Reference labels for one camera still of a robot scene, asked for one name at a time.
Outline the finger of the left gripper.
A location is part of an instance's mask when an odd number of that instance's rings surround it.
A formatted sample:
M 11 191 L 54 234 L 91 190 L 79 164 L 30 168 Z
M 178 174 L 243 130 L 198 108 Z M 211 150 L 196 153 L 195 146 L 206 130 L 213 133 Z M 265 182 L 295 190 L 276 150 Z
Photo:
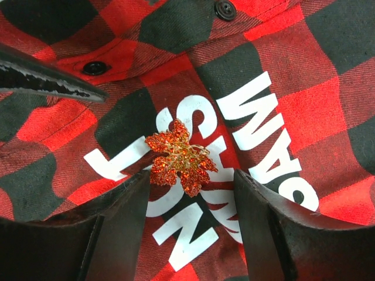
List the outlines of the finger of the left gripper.
M 90 102 L 108 94 L 69 73 L 1 44 L 1 92 L 21 92 Z

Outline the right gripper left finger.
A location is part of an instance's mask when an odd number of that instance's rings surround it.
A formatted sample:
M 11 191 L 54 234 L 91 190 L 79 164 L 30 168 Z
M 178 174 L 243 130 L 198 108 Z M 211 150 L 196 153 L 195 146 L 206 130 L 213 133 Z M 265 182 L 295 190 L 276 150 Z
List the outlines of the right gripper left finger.
M 133 280 L 149 190 L 142 171 L 46 221 L 1 219 L 1 279 Z

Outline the red black plaid shirt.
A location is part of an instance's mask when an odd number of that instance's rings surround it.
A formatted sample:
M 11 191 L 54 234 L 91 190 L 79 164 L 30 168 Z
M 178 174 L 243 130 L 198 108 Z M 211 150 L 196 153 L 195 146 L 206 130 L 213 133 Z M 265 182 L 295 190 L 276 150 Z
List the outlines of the red black plaid shirt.
M 243 280 L 236 169 L 374 223 L 373 1 L 2 1 L 1 43 L 108 92 L 1 95 L 1 216 L 44 220 L 149 167 L 180 119 L 217 166 L 153 186 L 136 280 Z

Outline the orange leaf brooch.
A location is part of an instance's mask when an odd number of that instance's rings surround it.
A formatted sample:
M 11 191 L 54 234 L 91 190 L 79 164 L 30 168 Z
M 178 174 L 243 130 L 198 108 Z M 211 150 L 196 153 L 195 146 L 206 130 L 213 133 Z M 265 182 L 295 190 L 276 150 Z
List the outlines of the orange leaf brooch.
M 210 182 L 209 172 L 217 173 L 218 169 L 209 157 L 210 152 L 203 146 L 190 144 L 189 137 L 185 124 L 176 119 L 172 131 L 154 133 L 145 143 L 160 154 L 153 160 L 150 182 L 172 186 L 180 179 L 183 191 L 194 197 Z

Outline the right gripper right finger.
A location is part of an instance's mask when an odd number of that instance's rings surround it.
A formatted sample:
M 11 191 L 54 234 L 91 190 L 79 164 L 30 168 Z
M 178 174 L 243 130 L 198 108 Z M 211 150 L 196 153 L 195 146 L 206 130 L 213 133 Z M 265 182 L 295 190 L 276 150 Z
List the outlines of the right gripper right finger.
M 320 215 L 234 172 L 250 280 L 374 280 L 374 227 Z

